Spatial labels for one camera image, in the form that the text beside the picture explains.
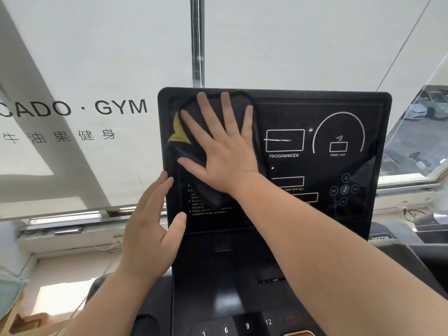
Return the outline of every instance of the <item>finger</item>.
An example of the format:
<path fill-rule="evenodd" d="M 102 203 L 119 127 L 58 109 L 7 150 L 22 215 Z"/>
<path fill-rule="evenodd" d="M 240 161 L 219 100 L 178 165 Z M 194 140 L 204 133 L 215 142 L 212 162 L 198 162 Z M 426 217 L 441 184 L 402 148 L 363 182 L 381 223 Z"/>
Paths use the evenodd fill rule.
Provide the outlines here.
<path fill-rule="evenodd" d="M 235 113 L 233 112 L 232 103 L 230 102 L 230 95 L 228 92 L 221 93 L 221 105 L 223 108 L 225 130 L 231 137 L 240 135 Z"/>
<path fill-rule="evenodd" d="M 159 186 L 161 183 L 163 183 L 165 180 L 168 179 L 168 173 L 166 171 L 162 171 L 162 173 L 159 175 L 159 178 L 149 185 L 149 187 L 146 189 L 145 192 L 143 192 L 142 196 L 140 197 L 140 200 L 138 201 L 138 204 L 135 208 L 136 211 L 141 211 L 146 203 L 148 202 L 149 197 L 151 196 L 152 192 Z"/>
<path fill-rule="evenodd" d="M 204 92 L 199 92 L 196 98 L 211 135 L 218 141 L 226 139 L 228 135 L 216 116 L 215 111 L 211 108 L 207 95 Z"/>
<path fill-rule="evenodd" d="M 193 119 L 193 117 L 186 110 L 181 110 L 181 117 L 187 124 L 188 129 L 194 136 L 194 139 L 205 150 L 213 143 L 213 138 Z"/>
<path fill-rule="evenodd" d="M 244 113 L 243 128 L 241 129 L 241 136 L 246 140 L 252 142 L 252 116 L 254 114 L 254 108 L 247 106 Z"/>
<path fill-rule="evenodd" d="M 162 247 L 172 256 L 176 258 L 177 251 L 182 242 L 187 223 L 187 215 L 184 212 L 179 212 L 174 217 L 167 233 L 162 239 Z"/>
<path fill-rule="evenodd" d="M 190 172 L 196 178 L 205 182 L 205 179 L 207 178 L 207 170 L 205 169 L 205 167 L 185 157 L 179 158 L 177 162 L 181 164 L 188 172 Z"/>
<path fill-rule="evenodd" d="M 160 212 L 162 212 L 162 208 L 164 207 L 165 196 L 168 194 L 173 183 L 173 177 L 169 177 L 149 197 L 143 212 L 148 215 L 150 221 L 155 221 L 157 224 L 160 222 Z"/>

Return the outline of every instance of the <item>forearm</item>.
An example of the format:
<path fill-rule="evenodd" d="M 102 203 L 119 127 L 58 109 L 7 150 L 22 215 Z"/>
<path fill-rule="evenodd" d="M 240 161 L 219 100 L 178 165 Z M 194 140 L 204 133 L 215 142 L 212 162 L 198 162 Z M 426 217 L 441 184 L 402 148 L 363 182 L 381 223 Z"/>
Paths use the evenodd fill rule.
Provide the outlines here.
<path fill-rule="evenodd" d="M 129 335 L 152 283 L 143 283 L 119 270 L 111 274 L 63 336 Z"/>
<path fill-rule="evenodd" d="M 232 195 L 329 335 L 442 334 L 446 301 L 344 226 L 257 174 Z"/>

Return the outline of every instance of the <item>hand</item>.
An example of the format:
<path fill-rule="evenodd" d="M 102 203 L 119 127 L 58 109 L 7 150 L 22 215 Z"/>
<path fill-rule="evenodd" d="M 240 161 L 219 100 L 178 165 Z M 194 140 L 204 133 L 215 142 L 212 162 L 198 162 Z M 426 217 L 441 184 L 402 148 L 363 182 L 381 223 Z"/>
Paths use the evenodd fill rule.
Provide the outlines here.
<path fill-rule="evenodd" d="M 165 171 L 143 193 L 126 224 L 117 271 L 151 286 L 172 265 L 185 232 L 187 215 L 177 214 L 168 231 L 160 225 L 164 198 L 173 184 Z"/>
<path fill-rule="evenodd" d="M 214 189 L 230 194 L 249 172 L 258 173 L 257 159 L 252 145 L 253 107 L 246 107 L 241 133 L 227 92 L 221 93 L 225 130 L 210 106 L 204 92 L 197 95 L 199 107 L 213 138 L 194 121 L 191 115 L 181 111 L 181 116 L 191 133 L 207 154 L 205 168 L 188 158 L 177 160 L 188 172 Z"/>

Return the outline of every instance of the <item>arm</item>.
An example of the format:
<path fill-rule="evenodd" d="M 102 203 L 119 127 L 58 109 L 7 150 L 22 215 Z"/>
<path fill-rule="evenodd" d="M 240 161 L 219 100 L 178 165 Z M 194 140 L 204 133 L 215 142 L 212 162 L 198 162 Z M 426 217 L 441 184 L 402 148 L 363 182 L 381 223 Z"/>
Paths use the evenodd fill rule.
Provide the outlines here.
<path fill-rule="evenodd" d="M 198 95 L 213 138 L 183 111 L 207 154 L 203 168 L 180 158 L 200 180 L 234 197 L 274 254 L 294 293 L 329 336 L 445 335 L 448 302 L 414 275 L 335 220 L 258 173 L 252 109 L 241 133 L 228 94 L 226 130 Z"/>
<path fill-rule="evenodd" d="M 172 265 L 181 243 L 186 214 L 166 231 L 160 211 L 173 179 L 162 172 L 143 193 L 123 237 L 122 259 L 98 292 L 64 331 L 63 336 L 129 335 L 149 289 Z"/>

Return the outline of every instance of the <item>yellow cloth corner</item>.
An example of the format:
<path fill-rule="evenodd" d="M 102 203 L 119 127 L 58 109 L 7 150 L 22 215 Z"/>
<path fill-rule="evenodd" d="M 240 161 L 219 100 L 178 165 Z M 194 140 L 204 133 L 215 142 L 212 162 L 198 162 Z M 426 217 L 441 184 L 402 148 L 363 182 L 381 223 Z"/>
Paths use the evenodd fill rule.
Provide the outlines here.
<path fill-rule="evenodd" d="M 179 112 L 176 112 L 174 115 L 173 120 L 173 128 L 174 128 L 174 134 L 169 137 L 168 141 L 180 141 L 180 142 L 186 142 L 191 145 L 191 141 L 188 139 L 187 135 L 185 134 L 185 131 L 181 125 L 181 120 L 179 119 Z"/>

